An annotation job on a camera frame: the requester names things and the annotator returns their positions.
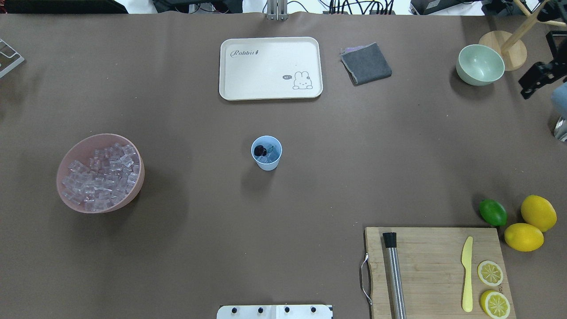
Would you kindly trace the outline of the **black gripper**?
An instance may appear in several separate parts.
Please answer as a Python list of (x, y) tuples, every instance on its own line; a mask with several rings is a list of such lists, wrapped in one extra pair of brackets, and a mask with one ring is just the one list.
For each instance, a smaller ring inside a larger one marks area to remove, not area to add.
[(527, 100), (535, 91), (565, 77), (566, 74), (567, 63), (565, 61), (536, 62), (519, 79), (519, 85), (522, 87), (520, 94), (523, 99)]

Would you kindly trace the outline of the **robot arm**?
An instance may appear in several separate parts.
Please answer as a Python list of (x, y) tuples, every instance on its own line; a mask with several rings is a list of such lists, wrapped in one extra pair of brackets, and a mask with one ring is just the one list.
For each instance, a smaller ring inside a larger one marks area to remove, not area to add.
[(567, 83), (566, 83), (566, 61), (558, 58), (548, 63), (536, 62), (530, 67), (525, 74), (519, 79), (519, 85), (522, 87), (520, 94), (524, 99), (529, 99), (537, 91), (545, 85), (554, 83), (560, 78), (564, 79), (561, 86), (557, 87), (551, 94), (551, 102), (555, 110), (566, 118), (567, 115)]

